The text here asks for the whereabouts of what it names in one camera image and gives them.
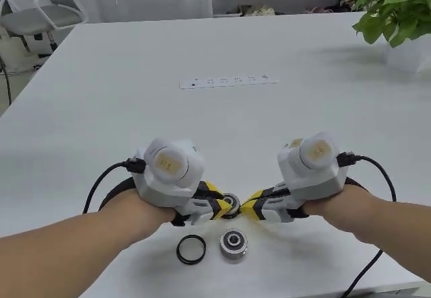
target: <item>power strip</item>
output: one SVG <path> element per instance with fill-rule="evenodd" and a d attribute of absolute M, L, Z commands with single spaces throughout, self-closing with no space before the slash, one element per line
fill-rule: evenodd
<path fill-rule="evenodd" d="M 279 79 L 268 74 L 262 75 L 242 75 L 233 77 L 217 78 L 193 78 L 180 83 L 181 89 L 228 87 L 257 84 L 276 84 Z"/>

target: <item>metal ring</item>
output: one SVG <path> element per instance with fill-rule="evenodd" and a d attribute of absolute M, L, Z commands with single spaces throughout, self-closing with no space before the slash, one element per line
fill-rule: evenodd
<path fill-rule="evenodd" d="M 181 245 L 184 243 L 184 241 L 187 241 L 188 239 L 197 239 L 198 241 L 200 241 L 202 243 L 202 255 L 200 257 L 198 257 L 198 259 L 196 260 L 187 260 L 184 256 L 181 255 L 180 249 L 181 249 Z M 195 264 L 200 263 L 200 261 L 203 260 L 203 258 L 205 257 L 207 253 L 207 244 L 205 242 L 205 240 L 195 234 L 190 234 L 188 236 L 184 236 L 181 240 L 180 243 L 178 243 L 178 245 L 176 246 L 176 256 L 178 257 L 178 259 L 188 265 L 188 266 L 194 266 Z"/>
<path fill-rule="evenodd" d="M 220 250 L 229 260 L 239 260 L 244 257 L 247 246 L 247 236 L 238 229 L 229 229 L 220 238 Z"/>
<path fill-rule="evenodd" d="M 230 211 L 222 216 L 223 219 L 234 219 L 241 213 L 240 199 L 234 194 L 224 194 L 223 200 L 232 205 Z"/>

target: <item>cable connector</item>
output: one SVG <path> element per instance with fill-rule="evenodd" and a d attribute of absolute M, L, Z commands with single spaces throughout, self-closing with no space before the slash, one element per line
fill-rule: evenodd
<path fill-rule="evenodd" d="M 126 168 L 128 172 L 134 174 L 143 174 L 146 167 L 147 163 L 145 160 L 139 158 L 129 158 L 124 162 L 124 168 Z"/>
<path fill-rule="evenodd" d="M 337 156 L 338 166 L 340 168 L 347 167 L 349 165 L 354 165 L 360 159 L 353 152 L 343 152 Z"/>

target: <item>forearm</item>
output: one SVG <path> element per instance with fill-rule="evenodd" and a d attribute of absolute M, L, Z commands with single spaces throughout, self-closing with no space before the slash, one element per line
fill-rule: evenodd
<path fill-rule="evenodd" d="M 0 297 L 80 296 L 131 243 L 111 212 L 0 239 Z"/>
<path fill-rule="evenodd" d="M 371 223 L 356 235 L 431 281 L 431 207 L 378 200 Z"/>

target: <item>wrist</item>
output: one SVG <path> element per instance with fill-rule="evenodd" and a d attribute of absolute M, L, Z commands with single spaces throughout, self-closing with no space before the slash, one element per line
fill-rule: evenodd
<path fill-rule="evenodd" d="M 115 241 L 118 241 L 122 250 L 127 249 L 136 242 L 139 234 L 139 225 L 137 218 L 133 218 L 133 213 L 123 211 L 117 207 L 110 207 L 98 212 L 103 219 L 106 227 L 114 235 Z"/>
<path fill-rule="evenodd" d="M 374 244 L 374 234 L 376 232 L 376 226 L 378 217 L 385 206 L 390 204 L 390 202 L 380 199 L 375 196 L 370 196 L 369 202 L 367 204 L 366 213 L 362 215 L 359 223 L 354 225 L 352 233 L 356 236 L 358 240 L 368 244 Z"/>

